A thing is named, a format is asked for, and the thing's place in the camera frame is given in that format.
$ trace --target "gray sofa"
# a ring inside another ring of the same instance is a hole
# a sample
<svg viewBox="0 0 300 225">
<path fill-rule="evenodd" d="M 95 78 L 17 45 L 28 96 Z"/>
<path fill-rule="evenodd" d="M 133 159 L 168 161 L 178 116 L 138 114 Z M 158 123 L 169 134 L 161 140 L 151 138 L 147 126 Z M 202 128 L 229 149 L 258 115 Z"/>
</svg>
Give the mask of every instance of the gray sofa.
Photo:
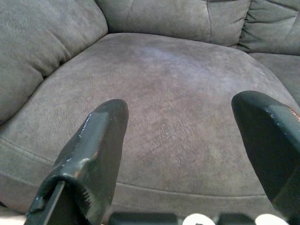
<svg viewBox="0 0 300 225">
<path fill-rule="evenodd" d="M 0 202 L 25 213 L 88 113 L 129 123 L 111 207 L 277 212 L 231 110 L 256 90 L 300 112 L 299 0 L 0 0 Z"/>
</svg>

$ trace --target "back cushion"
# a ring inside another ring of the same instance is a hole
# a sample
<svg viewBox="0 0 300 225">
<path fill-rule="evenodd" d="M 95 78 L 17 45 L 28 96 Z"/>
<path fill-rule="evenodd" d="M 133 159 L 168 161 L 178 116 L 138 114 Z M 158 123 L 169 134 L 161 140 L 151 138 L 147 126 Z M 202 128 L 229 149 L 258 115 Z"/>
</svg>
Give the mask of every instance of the back cushion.
<svg viewBox="0 0 300 225">
<path fill-rule="evenodd" d="M 110 33 L 136 32 L 236 45 L 250 0 L 96 0 Z"/>
<path fill-rule="evenodd" d="M 1 0 L 0 124 L 43 78 L 106 33 L 94 0 Z"/>
<path fill-rule="evenodd" d="M 300 0 L 253 0 L 239 48 L 248 53 L 300 55 Z"/>
</svg>

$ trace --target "microfiber upholstery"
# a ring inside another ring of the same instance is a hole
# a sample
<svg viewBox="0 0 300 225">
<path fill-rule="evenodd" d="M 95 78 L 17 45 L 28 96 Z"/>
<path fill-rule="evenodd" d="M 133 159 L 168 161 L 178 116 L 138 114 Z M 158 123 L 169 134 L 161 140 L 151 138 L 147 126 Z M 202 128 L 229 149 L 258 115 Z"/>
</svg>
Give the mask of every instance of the microfiber upholstery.
<svg viewBox="0 0 300 225">
<path fill-rule="evenodd" d="M 45 77 L 106 33 L 94 0 L 1 0 L 0 124 Z"/>
<path fill-rule="evenodd" d="M 253 0 L 238 47 L 248 53 L 300 55 L 300 1 Z"/>
<path fill-rule="evenodd" d="M 276 76 L 240 50 L 109 34 L 58 68 L 0 127 L 0 201 L 25 212 L 86 116 L 121 98 L 129 122 L 112 210 L 276 214 L 231 110 L 232 97 L 244 90 L 300 112 Z"/>
<path fill-rule="evenodd" d="M 268 67 L 300 105 L 300 56 L 267 53 L 250 55 Z"/>
<path fill-rule="evenodd" d="M 236 45 L 250 0 L 96 0 L 109 32 Z"/>
</svg>

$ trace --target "sofa cushion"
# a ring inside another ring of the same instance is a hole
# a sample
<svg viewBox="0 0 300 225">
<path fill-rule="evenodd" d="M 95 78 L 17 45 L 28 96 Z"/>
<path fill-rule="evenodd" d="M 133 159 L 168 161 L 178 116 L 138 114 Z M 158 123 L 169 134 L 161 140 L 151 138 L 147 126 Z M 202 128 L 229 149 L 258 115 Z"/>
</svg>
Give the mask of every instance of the sofa cushion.
<svg viewBox="0 0 300 225">
<path fill-rule="evenodd" d="M 2 0 L 0 125 L 62 63 L 107 33 L 94 0 Z"/>
<path fill-rule="evenodd" d="M 250 0 L 96 0 L 110 33 L 136 32 L 236 45 Z"/>
<path fill-rule="evenodd" d="M 299 12 L 299 0 L 253 0 L 238 47 L 248 53 L 300 55 Z"/>
<path fill-rule="evenodd" d="M 0 201 L 26 211 L 88 113 L 121 98 L 129 122 L 113 209 L 179 216 L 272 212 L 231 110 L 232 97 L 244 90 L 299 111 L 276 76 L 240 50 L 155 35 L 107 35 L 49 76 L 1 127 Z"/>
<path fill-rule="evenodd" d="M 268 67 L 300 105 L 300 56 L 267 53 L 250 55 Z"/>
</svg>

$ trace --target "sofa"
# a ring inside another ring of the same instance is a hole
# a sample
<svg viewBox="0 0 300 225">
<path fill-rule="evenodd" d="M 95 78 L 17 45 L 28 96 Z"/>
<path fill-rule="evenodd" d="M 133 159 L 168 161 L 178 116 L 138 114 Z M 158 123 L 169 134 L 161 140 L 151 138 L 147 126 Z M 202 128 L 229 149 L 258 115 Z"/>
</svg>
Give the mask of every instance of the sofa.
<svg viewBox="0 0 300 225">
<path fill-rule="evenodd" d="M 231 110 L 300 112 L 299 0 L 0 0 L 0 202 L 24 214 L 99 104 L 129 122 L 110 211 L 278 215 Z"/>
</svg>

